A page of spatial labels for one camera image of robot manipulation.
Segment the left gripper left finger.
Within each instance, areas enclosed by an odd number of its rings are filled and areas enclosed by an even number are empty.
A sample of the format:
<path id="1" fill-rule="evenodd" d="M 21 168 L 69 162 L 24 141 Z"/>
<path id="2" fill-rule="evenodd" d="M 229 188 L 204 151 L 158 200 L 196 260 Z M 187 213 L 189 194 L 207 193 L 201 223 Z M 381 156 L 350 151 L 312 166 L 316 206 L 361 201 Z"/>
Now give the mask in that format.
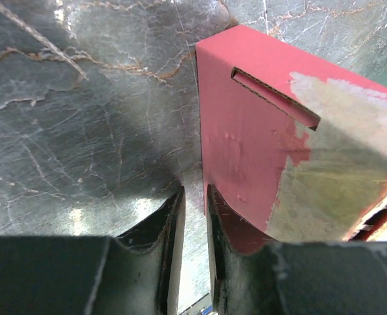
<path id="1" fill-rule="evenodd" d="M 0 236 L 0 314 L 176 314 L 185 200 L 118 237 Z"/>

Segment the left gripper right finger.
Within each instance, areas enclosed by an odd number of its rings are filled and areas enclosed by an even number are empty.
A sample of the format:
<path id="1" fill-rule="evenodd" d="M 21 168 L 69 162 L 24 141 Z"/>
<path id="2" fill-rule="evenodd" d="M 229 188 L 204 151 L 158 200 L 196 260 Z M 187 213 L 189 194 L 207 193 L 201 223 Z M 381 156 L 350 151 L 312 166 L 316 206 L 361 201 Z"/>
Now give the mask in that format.
<path id="1" fill-rule="evenodd" d="M 387 314 L 387 242 L 277 241 L 207 187 L 218 314 Z"/>

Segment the pink express box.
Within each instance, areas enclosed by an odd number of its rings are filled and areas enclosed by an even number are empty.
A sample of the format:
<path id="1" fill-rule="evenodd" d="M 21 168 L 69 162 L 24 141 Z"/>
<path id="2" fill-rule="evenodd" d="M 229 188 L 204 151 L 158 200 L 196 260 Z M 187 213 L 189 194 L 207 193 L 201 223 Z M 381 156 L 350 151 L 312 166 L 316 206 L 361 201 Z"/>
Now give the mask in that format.
<path id="1" fill-rule="evenodd" d="M 387 225 L 387 87 L 250 27 L 196 46 L 203 181 L 284 242 Z"/>

